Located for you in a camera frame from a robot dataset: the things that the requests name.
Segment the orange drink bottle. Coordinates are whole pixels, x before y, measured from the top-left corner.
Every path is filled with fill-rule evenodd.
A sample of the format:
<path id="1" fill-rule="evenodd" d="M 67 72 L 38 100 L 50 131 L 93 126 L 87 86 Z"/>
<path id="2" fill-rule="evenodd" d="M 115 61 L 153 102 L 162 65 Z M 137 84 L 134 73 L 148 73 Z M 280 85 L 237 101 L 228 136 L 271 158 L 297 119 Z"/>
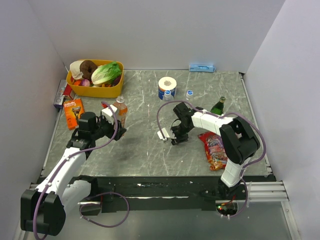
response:
<path id="1" fill-rule="evenodd" d="M 113 105 L 117 108 L 117 119 L 120 121 L 121 127 L 124 128 L 128 112 L 128 107 L 125 104 L 125 98 L 122 95 L 119 95 Z"/>

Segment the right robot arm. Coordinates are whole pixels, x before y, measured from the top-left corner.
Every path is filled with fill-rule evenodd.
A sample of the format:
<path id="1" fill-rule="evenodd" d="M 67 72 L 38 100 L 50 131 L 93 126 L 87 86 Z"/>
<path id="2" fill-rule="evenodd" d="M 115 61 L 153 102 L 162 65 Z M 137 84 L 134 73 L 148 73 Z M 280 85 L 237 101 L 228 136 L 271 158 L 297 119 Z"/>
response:
<path id="1" fill-rule="evenodd" d="M 205 109 L 192 109 L 182 102 L 173 108 L 180 124 L 170 129 L 173 146 L 186 142 L 188 133 L 194 129 L 204 129 L 221 137 L 224 151 L 228 158 L 221 175 L 218 193 L 223 199 L 230 199 L 236 194 L 236 185 L 240 182 L 245 165 L 260 148 L 260 141 L 252 126 L 242 117 L 216 115 Z"/>

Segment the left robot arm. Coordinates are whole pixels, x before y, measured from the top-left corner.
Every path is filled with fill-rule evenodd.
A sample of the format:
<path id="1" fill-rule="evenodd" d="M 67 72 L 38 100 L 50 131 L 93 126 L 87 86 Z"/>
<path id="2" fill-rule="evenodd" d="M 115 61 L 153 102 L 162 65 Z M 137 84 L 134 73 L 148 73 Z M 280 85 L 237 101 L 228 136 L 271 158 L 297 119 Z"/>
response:
<path id="1" fill-rule="evenodd" d="M 96 141 L 107 137 L 119 140 L 126 132 L 116 117 L 114 106 L 101 110 L 96 116 L 85 112 L 78 121 L 64 153 L 50 174 L 35 187 L 27 189 L 20 198 L 20 228 L 40 234 L 58 235 L 66 221 L 68 212 L 82 199 L 95 200 L 99 195 L 97 179 L 79 176 L 70 183 L 74 174 L 89 158 L 92 151 L 99 149 Z"/>

